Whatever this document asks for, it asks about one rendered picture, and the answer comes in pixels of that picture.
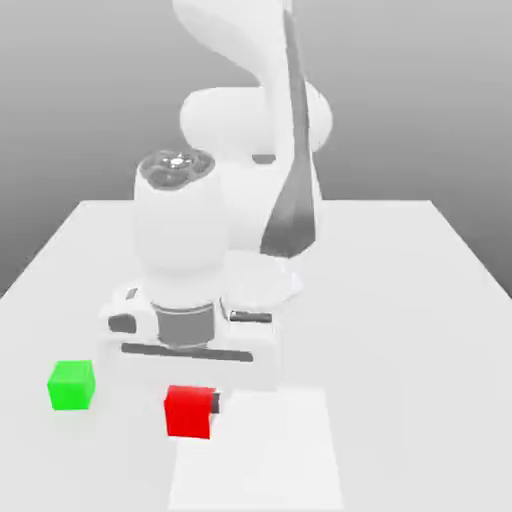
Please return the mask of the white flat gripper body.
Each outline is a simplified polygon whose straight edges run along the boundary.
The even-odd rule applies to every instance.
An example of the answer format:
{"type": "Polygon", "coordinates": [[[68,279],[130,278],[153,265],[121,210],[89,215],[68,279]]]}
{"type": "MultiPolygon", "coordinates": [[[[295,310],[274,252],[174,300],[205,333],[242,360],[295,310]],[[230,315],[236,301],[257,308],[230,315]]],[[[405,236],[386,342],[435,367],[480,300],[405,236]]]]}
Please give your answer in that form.
{"type": "Polygon", "coordinates": [[[279,374],[274,344],[178,349],[112,336],[99,342],[98,355],[108,377],[163,387],[272,390],[279,374]]]}

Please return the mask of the small red cube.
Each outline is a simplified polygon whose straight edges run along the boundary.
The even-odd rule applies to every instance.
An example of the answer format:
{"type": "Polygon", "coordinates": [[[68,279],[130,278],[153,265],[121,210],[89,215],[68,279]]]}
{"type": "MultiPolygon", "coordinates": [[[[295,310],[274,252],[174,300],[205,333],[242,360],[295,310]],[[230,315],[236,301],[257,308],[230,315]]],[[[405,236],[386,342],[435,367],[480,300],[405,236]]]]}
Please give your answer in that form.
{"type": "Polygon", "coordinates": [[[215,388],[170,386],[164,399],[170,437],[209,439],[211,399],[215,388]]]}

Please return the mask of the small green cube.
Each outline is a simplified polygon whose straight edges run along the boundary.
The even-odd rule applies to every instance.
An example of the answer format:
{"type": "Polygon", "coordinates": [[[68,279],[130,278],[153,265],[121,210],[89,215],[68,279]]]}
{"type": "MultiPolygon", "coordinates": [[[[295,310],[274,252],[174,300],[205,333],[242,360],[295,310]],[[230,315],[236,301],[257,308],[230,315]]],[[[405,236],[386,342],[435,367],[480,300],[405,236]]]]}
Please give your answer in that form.
{"type": "Polygon", "coordinates": [[[47,389],[54,410],[87,410],[96,389],[92,361],[57,361],[48,379],[47,389]]]}

